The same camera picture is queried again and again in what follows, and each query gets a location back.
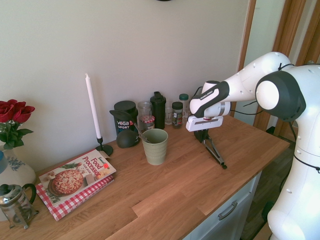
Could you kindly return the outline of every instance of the drawer handle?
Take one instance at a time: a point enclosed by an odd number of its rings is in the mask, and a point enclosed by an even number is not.
[[[231,203],[232,208],[230,209],[230,211],[228,211],[225,215],[223,215],[222,213],[220,213],[218,215],[219,221],[221,221],[222,219],[228,217],[236,209],[237,205],[238,205],[238,203],[236,201],[232,202]]]

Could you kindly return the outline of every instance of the black container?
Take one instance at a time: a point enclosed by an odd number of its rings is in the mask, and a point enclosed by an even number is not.
[[[183,103],[175,101],[172,103],[172,126],[174,129],[182,127]]]
[[[166,117],[166,98],[160,92],[155,91],[154,96],[150,98],[152,104],[152,115],[155,117],[154,127],[156,129],[165,128]]]
[[[133,101],[119,101],[114,105],[114,110],[130,114],[134,119],[134,122],[137,123],[138,109],[136,108],[136,104]],[[138,132],[133,122],[123,121],[122,119],[118,119],[116,117],[113,118],[116,135],[124,130],[132,130],[134,132]]]

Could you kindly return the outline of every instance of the red rose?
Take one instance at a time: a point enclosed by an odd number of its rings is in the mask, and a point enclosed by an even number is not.
[[[0,123],[6,123],[12,120],[15,110],[15,104],[17,100],[11,99],[9,101],[0,101]]]
[[[14,105],[13,121],[20,124],[25,123],[31,116],[31,113],[35,110],[33,106],[26,106],[25,101],[17,102]]]

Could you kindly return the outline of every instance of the black shaker bottle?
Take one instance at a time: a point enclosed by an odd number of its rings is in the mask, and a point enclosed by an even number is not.
[[[154,96],[150,98],[152,104],[152,115],[154,116],[154,127],[156,129],[165,128],[166,117],[166,98],[159,91],[154,92]]]

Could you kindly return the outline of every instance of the white candle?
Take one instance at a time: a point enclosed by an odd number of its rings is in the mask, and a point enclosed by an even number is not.
[[[97,115],[97,110],[96,110],[96,105],[95,105],[95,99],[94,99],[94,93],[92,91],[91,87],[91,80],[88,74],[86,73],[86,87],[88,88],[88,93],[89,93],[89,99],[90,99],[90,105],[91,105],[91,111],[92,111],[92,116],[93,116],[93,121],[94,121],[94,127],[95,127],[95,132],[96,132],[96,138],[101,139],[101,133],[100,133],[100,127],[99,127],[99,121],[98,121],[98,115]]]

